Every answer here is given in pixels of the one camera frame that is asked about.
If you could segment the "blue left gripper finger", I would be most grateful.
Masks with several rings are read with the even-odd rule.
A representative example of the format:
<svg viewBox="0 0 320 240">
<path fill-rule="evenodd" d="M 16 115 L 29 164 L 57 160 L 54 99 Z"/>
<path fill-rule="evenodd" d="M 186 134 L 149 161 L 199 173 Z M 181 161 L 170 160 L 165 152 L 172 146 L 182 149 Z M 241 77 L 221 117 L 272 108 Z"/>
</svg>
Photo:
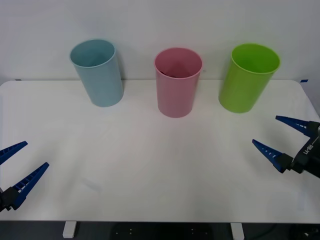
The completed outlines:
<svg viewBox="0 0 320 240">
<path fill-rule="evenodd" d="M 26 141 L 22 141 L 0 150 L 0 165 L 2 165 L 5 161 L 7 161 L 9 158 L 11 158 L 14 154 L 16 154 L 18 151 L 20 151 L 27 145 L 28 143 Z"/>
<path fill-rule="evenodd" d="M 6 189 L 4 191 L 4 209 L 7 211 L 17 210 L 49 166 L 49 163 L 45 162 L 21 181 Z"/>
</svg>

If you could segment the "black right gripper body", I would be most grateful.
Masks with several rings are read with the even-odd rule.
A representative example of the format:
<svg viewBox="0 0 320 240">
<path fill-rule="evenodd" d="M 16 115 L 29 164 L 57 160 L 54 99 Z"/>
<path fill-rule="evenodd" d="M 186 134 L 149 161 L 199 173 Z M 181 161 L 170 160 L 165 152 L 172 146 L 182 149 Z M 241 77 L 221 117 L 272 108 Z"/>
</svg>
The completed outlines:
<svg viewBox="0 0 320 240">
<path fill-rule="evenodd" d="M 320 123 L 318 136 L 309 137 L 306 144 L 299 150 L 291 163 L 291 169 L 301 174 L 304 171 L 320 178 Z"/>
</svg>

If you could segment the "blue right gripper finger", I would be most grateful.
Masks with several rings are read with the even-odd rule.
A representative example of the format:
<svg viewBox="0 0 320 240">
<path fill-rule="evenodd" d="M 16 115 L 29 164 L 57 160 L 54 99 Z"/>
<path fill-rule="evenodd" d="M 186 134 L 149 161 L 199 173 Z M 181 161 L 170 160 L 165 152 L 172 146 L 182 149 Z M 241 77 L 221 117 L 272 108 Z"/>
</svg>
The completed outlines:
<svg viewBox="0 0 320 240">
<path fill-rule="evenodd" d="M 284 173 L 286 170 L 291 170 L 291 164 L 293 158 L 285 153 L 277 151 L 263 143 L 253 139 L 253 145 L 269 160 L 269 162 L 280 173 Z"/>
<path fill-rule="evenodd" d="M 280 115 L 277 115 L 275 119 L 294 128 L 309 138 L 318 136 L 318 122 L 316 121 L 305 121 Z"/>
</svg>

